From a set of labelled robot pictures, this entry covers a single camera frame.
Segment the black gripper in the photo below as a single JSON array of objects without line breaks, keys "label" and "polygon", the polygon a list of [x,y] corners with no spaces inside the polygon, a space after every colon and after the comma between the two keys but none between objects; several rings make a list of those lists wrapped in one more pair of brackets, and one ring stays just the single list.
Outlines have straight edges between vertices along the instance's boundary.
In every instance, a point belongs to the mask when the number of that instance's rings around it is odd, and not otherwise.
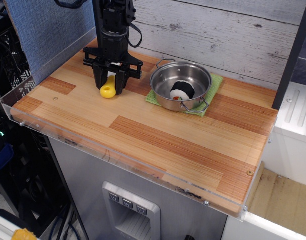
[{"label": "black gripper", "polygon": [[118,64],[119,71],[115,75],[116,95],[120,95],[126,87],[128,79],[140,79],[144,63],[129,54],[129,32],[113,33],[101,29],[101,46],[85,47],[84,64],[92,67],[96,87],[100,90],[108,80],[108,69]]}]

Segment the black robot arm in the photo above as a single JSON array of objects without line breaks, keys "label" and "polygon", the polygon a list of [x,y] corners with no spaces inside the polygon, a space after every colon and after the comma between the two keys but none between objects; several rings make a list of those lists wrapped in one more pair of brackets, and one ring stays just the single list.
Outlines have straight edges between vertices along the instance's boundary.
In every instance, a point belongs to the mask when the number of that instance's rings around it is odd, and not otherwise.
[{"label": "black robot arm", "polygon": [[133,21],[137,10],[131,0],[94,0],[93,12],[98,47],[85,47],[83,63],[92,67],[95,84],[101,89],[106,83],[109,72],[115,74],[115,90],[120,95],[129,78],[140,79],[144,63],[129,54],[131,44],[130,28],[141,33]]}]

